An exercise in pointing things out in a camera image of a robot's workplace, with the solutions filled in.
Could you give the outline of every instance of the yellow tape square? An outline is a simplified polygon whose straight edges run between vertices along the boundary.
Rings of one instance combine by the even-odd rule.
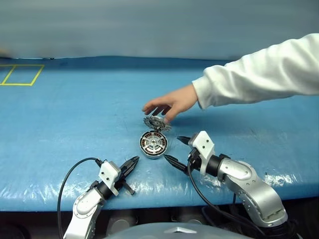
[[[11,70],[8,72],[8,74],[5,76],[3,81],[0,83],[0,86],[33,86],[34,82],[40,75],[41,71],[44,68],[44,65],[42,64],[9,64],[9,65],[0,65],[0,67],[11,67]],[[32,79],[30,83],[7,83],[10,75],[13,73],[13,71],[17,67],[40,67],[40,69],[35,74],[35,77]]]

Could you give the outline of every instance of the gray wall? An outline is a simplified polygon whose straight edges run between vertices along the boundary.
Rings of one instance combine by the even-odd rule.
[[[319,32],[318,0],[3,0],[0,52],[17,58],[236,59]]]

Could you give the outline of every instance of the human hand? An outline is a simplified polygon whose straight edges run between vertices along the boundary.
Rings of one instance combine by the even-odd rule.
[[[142,111],[148,115],[155,110],[152,113],[153,116],[161,112],[161,114],[165,116],[164,122],[168,123],[179,113],[190,109],[196,102],[197,94],[193,84],[190,84],[147,102]]]

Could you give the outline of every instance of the robotic arm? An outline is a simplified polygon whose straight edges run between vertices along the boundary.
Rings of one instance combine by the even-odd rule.
[[[125,187],[132,195],[133,189],[126,183],[125,178],[135,168],[139,157],[126,161],[120,168],[112,161],[101,164],[99,177],[90,189],[80,195],[73,204],[72,220],[66,230],[64,239],[92,239],[95,232],[95,222],[100,214],[105,200],[112,195],[117,196],[118,190]]]
[[[191,170],[217,177],[242,201],[252,222],[263,231],[278,231],[288,216],[276,191],[260,177],[248,163],[234,161],[227,155],[215,156],[214,143],[207,132],[201,131],[192,138],[180,136],[178,139],[190,146],[188,162]],[[187,166],[176,158],[165,155],[166,160],[175,168],[188,175]]]

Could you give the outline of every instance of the white sweatshirt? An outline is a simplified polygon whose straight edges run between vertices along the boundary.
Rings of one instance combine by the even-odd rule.
[[[319,33],[287,40],[225,66],[208,67],[192,83],[202,109],[319,95]]]

